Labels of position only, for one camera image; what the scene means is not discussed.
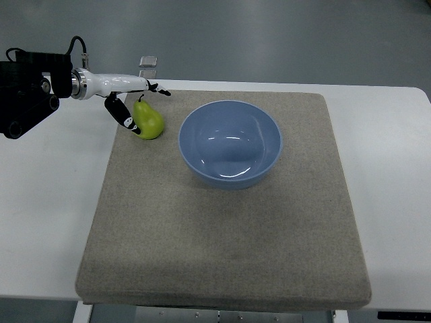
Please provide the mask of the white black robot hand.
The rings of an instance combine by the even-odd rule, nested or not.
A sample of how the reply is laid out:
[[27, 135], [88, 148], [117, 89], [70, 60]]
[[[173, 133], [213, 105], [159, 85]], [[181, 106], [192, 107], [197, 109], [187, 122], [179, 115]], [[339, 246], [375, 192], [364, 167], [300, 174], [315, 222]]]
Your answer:
[[117, 98], [117, 94], [151, 91], [171, 96], [171, 93], [158, 83], [151, 83], [144, 77], [134, 75], [94, 74], [87, 69], [78, 68], [72, 72], [71, 82], [72, 98], [77, 100], [87, 100], [92, 96], [105, 98], [104, 106], [110, 115], [122, 127], [136, 135], [141, 134], [141, 129], [136, 125], [125, 104]]

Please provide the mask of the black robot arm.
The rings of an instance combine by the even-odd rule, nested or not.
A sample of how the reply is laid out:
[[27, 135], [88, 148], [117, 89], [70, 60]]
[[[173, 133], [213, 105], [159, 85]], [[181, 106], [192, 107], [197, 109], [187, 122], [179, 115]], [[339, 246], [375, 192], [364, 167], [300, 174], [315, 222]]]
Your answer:
[[[15, 59], [9, 57], [15, 53]], [[18, 139], [57, 111], [72, 93], [69, 54], [6, 51], [1, 62], [1, 133]]]

